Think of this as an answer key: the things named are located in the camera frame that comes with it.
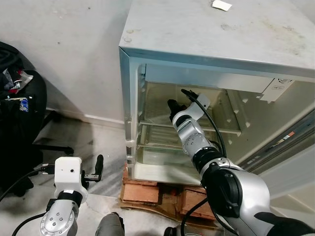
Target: refrigerator top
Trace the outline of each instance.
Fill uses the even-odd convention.
[[[226,0],[227,12],[211,2],[134,0],[119,46],[132,57],[314,82],[315,26],[290,1]]]

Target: open refrigerator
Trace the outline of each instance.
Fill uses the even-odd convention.
[[[312,82],[154,64],[140,65],[137,77],[137,89],[131,91],[136,93],[137,123],[131,127],[136,144],[127,141],[131,178],[200,184],[169,118],[168,99],[190,104],[181,89],[210,99],[208,112],[222,133],[227,157],[245,170],[259,174],[314,144]],[[198,122],[217,142],[207,118]]]

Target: baseboard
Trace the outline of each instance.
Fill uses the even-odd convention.
[[[119,129],[124,129],[124,122],[122,120],[117,119],[109,119],[104,117],[97,117],[77,112],[65,111],[65,110],[57,110],[52,108],[46,108],[47,111],[56,111],[61,114],[63,117],[78,119],[82,122],[91,123],[91,124],[99,124]]]

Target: black office chair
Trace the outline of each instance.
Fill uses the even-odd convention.
[[[18,57],[19,67],[23,67],[19,51],[0,42],[0,69],[1,66],[6,66],[4,63],[7,59],[6,50],[9,56]],[[49,121],[59,120],[60,115],[51,111],[45,118],[47,105],[45,81],[34,70],[25,72],[33,75],[33,79],[16,97],[29,99],[29,112],[20,111],[20,101],[7,101],[6,91],[0,91],[0,187],[3,191],[43,162],[41,149],[63,151],[66,155],[74,153],[70,147],[33,144],[41,129]],[[23,196],[30,188],[33,188],[33,183],[29,178],[25,178],[12,189],[12,192],[17,196]]]

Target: marble floor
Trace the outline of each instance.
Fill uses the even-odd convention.
[[[81,157],[83,170],[87,174],[94,173],[96,158],[104,156],[102,180],[91,182],[89,193],[103,196],[118,197],[122,184],[123,167],[126,160],[125,131],[123,129],[89,124],[74,119],[62,118],[53,122],[40,132],[35,144],[69,146],[74,155]],[[54,163],[64,156],[63,152],[44,150],[44,163]],[[53,186],[53,175],[31,177],[34,185]]]

